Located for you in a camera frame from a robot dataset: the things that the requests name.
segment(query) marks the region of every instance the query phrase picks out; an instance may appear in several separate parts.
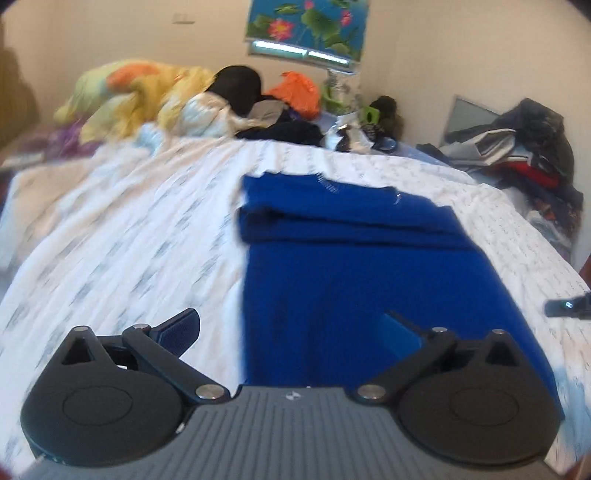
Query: round black disc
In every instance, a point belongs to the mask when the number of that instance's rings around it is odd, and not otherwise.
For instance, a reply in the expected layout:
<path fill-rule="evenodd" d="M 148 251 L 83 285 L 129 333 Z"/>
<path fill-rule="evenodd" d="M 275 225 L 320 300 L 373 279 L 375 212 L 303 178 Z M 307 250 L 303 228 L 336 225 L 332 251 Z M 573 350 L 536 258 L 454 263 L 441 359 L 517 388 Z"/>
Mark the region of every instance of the round black disc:
<path fill-rule="evenodd" d="M 27 398 L 21 423 L 35 453 L 68 465 L 108 466 L 141 458 L 174 437 L 183 406 L 172 386 L 137 371 L 89 367 L 71 365 L 59 387 L 40 382 Z"/>
<path fill-rule="evenodd" d="M 557 428 L 555 407 L 529 389 L 512 367 L 452 371 L 412 385 L 398 405 L 405 430 L 424 448 L 453 462 L 500 466 L 547 451 Z"/>

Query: white bedsheet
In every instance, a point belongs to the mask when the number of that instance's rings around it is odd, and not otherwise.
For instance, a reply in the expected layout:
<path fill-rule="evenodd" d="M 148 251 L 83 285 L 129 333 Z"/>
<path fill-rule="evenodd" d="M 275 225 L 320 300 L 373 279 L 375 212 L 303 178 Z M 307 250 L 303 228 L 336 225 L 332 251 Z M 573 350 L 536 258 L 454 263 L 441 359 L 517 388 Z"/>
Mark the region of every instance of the white bedsheet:
<path fill-rule="evenodd" d="M 272 141 L 174 140 L 150 157 L 129 143 L 13 181 L 0 220 L 0 269 L 20 268 L 0 304 L 0 463 L 33 457 L 18 416 L 64 335 L 114 335 L 196 308 L 202 333 L 183 360 L 234 390 L 242 380 L 246 248 L 234 221 L 241 177 L 265 170 L 382 187 L 450 205 L 486 252 L 556 373 L 567 421 L 548 455 L 564 471 L 591 450 L 591 325 L 546 319 L 546 299 L 583 294 L 580 277 L 503 193 L 462 172 L 398 157 Z"/>

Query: logo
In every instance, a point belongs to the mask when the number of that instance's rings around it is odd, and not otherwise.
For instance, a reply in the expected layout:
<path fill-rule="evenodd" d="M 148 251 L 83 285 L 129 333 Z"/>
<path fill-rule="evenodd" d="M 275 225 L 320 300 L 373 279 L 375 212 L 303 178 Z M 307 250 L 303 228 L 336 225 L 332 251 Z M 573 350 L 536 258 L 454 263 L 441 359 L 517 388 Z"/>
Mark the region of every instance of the logo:
<path fill-rule="evenodd" d="M 301 398 L 301 395 L 298 392 L 289 392 L 285 397 L 287 400 L 296 401 Z"/>

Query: blue cloth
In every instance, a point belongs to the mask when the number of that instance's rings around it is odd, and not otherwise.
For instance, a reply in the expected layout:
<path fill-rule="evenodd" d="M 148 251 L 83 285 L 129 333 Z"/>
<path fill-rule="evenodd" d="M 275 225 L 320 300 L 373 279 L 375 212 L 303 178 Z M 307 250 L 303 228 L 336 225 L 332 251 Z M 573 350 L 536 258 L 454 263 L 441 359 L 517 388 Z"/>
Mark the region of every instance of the blue cloth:
<path fill-rule="evenodd" d="M 552 370 L 450 207 L 317 176 L 244 177 L 247 382 L 354 388 L 397 361 L 383 314 L 463 339 L 511 333 L 557 398 Z"/>

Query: pink lotus flower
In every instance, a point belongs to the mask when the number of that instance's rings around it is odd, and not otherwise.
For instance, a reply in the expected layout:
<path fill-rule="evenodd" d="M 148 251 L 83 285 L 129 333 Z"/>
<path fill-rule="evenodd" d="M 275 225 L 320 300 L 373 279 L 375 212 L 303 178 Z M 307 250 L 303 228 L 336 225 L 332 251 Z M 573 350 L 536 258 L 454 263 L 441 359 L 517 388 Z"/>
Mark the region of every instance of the pink lotus flower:
<path fill-rule="evenodd" d="M 273 40 L 288 40 L 293 36 L 294 27 L 295 24 L 283 20 L 282 18 L 276 18 L 270 23 L 268 33 Z"/>
<path fill-rule="evenodd" d="M 353 21 L 353 14 L 349 10 L 343 10 L 340 13 L 340 24 L 346 27 Z"/>

